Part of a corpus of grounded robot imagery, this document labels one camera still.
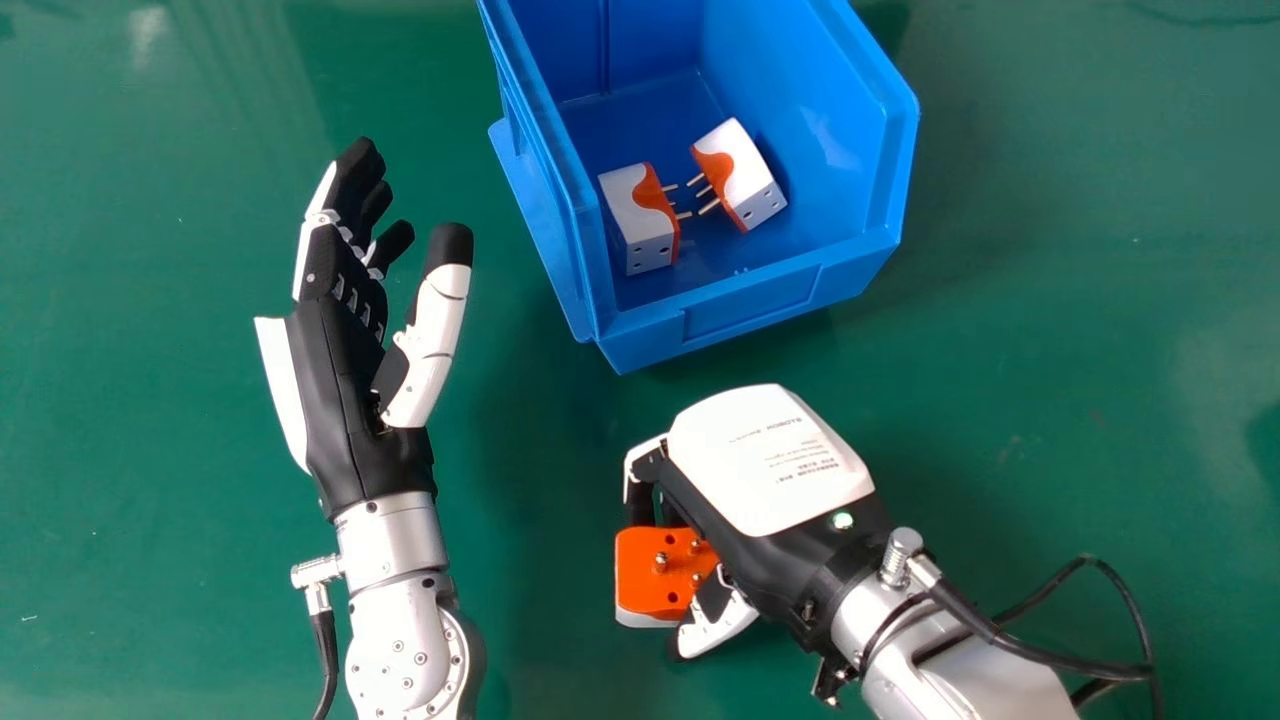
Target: robotic arm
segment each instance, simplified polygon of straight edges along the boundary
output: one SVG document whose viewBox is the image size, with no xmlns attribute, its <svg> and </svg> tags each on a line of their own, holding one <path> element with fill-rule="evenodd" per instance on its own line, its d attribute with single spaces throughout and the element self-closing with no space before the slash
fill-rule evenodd
<svg viewBox="0 0 1280 720">
<path fill-rule="evenodd" d="M 1074 720 L 1102 691 L 1144 680 L 1160 714 L 1149 638 L 1114 570 L 1082 556 L 997 620 L 1096 565 L 1125 596 L 1144 662 L 1088 662 L 1006 634 L 941 573 L 919 533 L 892 525 L 854 450 L 778 386 L 728 391 L 677 415 L 667 434 L 627 454 L 623 501 L 632 527 L 617 539 L 617 619 L 673 626 L 677 660 L 763 616 L 822 659 L 814 696 L 838 707 L 840 689 L 860 680 L 883 720 Z M 1071 696 L 1055 670 L 1093 680 Z"/>
<path fill-rule="evenodd" d="M 296 565 L 325 673 L 315 711 L 337 692 L 338 647 L 328 585 L 344 578 L 352 641 L 347 689 L 361 720 L 470 719 L 484 646 L 458 612 L 435 512 L 426 419 L 457 348 L 471 284 L 472 236 L 435 228 L 406 327 L 389 323 L 381 281 L 413 242 L 397 220 L 387 165 L 367 138 L 330 163 L 303 217 L 293 313 L 257 318 L 271 398 L 294 461 L 315 478 L 339 552 Z"/>
</svg>

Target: green table surface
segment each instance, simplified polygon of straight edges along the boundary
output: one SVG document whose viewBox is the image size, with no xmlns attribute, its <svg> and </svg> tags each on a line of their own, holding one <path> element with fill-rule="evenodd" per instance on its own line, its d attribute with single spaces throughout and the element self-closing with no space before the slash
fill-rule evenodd
<svg viewBox="0 0 1280 720">
<path fill-rule="evenodd" d="M 618 378 L 570 337 L 489 146 L 470 1 L 0 0 L 0 717 L 308 716 L 287 573 L 333 530 L 250 318 L 287 311 L 301 209 L 361 133 L 401 214 L 477 236 L 431 429 L 481 720 L 832 716 L 776 626 L 673 666 L 613 621 L 622 454 L 765 380 L 984 607 L 1098 553 L 1149 615 L 1170 717 L 1274 716 L 1274 3 L 858 9 L 924 113 L 902 247 L 858 300 Z M 1103 580 L 1025 632 L 1135 656 Z M 1130 689 L 1089 717 L 1146 712 Z"/>
</svg>

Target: open robotic hand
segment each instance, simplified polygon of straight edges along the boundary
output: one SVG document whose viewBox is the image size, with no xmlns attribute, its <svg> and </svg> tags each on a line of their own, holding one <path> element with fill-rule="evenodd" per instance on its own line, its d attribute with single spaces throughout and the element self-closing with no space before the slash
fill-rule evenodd
<svg viewBox="0 0 1280 720">
<path fill-rule="evenodd" d="M 352 641 L 347 689 L 361 720 L 474 716 L 484 675 L 479 634 L 458 614 L 435 515 L 426 419 L 453 363 L 471 284 L 471 231 L 431 234 L 406 327 L 389 323 L 381 281 L 413 242 L 390 206 L 387 165 L 367 138 L 329 165 L 298 233 L 293 313 L 257 318 L 271 398 L 293 459 L 315 478 L 339 553 L 293 568 L 325 673 L 315 719 L 337 691 L 328 584 L 346 578 Z"/>
<path fill-rule="evenodd" d="M 1123 683 L 1148 682 L 1162 712 L 1151 642 L 1115 571 L 1080 556 L 996 616 L 978 612 L 910 528 L 893 528 L 867 466 L 808 405 L 768 384 L 728 391 L 676 416 L 627 454 L 630 527 L 616 544 L 616 614 L 675 626 L 691 660 L 756 618 L 785 625 L 822 661 L 813 694 L 838 707 L 861 682 L 883 720 L 1070 720 Z M 1071 573 L 1094 566 L 1138 628 L 1140 664 L 1084 661 L 1030 646 L 1004 624 Z M 1064 674 L 1088 680 L 1068 693 Z"/>
</svg>

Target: blue plastic bin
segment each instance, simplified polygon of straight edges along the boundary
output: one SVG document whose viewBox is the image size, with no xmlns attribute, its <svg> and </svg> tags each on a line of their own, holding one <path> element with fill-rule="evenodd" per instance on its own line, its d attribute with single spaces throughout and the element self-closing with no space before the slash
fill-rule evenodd
<svg viewBox="0 0 1280 720">
<path fill-rule="evenodd" d="M 897 247 L 919 105 L 847 0 L 479 5 L 494 150 L 573 337 L 618 373 L 859 295 Z M 673 268 L 626 277 L 596 176 L 649 161 L 684 184 L 730 117 L 790 208 L 746 236 L 686 223 Z"/>
</svg>

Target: robotic hand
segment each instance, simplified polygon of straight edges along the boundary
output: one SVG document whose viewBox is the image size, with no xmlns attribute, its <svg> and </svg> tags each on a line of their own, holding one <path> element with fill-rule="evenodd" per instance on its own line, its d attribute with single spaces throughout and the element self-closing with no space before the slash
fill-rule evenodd
<svg viewBox="0 0 1280 720">
<path fill-rule="evenodd" d="M 367 138 L 329 165 L 298 233 L 293 314 L 255 320 L 289 452 L 315 478 L 340 550 L 291 577 L 324 664 L 316 720 L 338 684 L 328 593 L 338 578 L 351 597 L 346 678 L 361 720 L 468 719 L 484 646 L 448 575 L 425 424 L 453 363 L 472 237 L 461 224 L 435 228 L 407 327 L 384 350 L 381 279 L 413 242 L 404 220 L 371 241 L 392 202 L 385 170 Z"/>
<path fill-rule="evenodd" d="M 822 657 L 814 696 L 838 707 L 838 691 L 860 679 L 863 700 L 883 720 L 1073 720 L 1102 692 L 1143 680 L 1161 714 L 1149 637 L 1110 566 L 1080 556 L 987 619 L 938 570 L 919 533 L 891 525 L 854 450 L 778 386 L 694 405 L 667 434 L 631 450 L 623 474 L 631 527 L 616 546 L 617 619 L 673 625 L 677 660 L 763 616 Z M 1143 664 L 1052 653 L 998 624 L 1087 565 L 1124 594 Z M 1069 696 L 1055 670 L 1092 680 Z"/>
</svg>

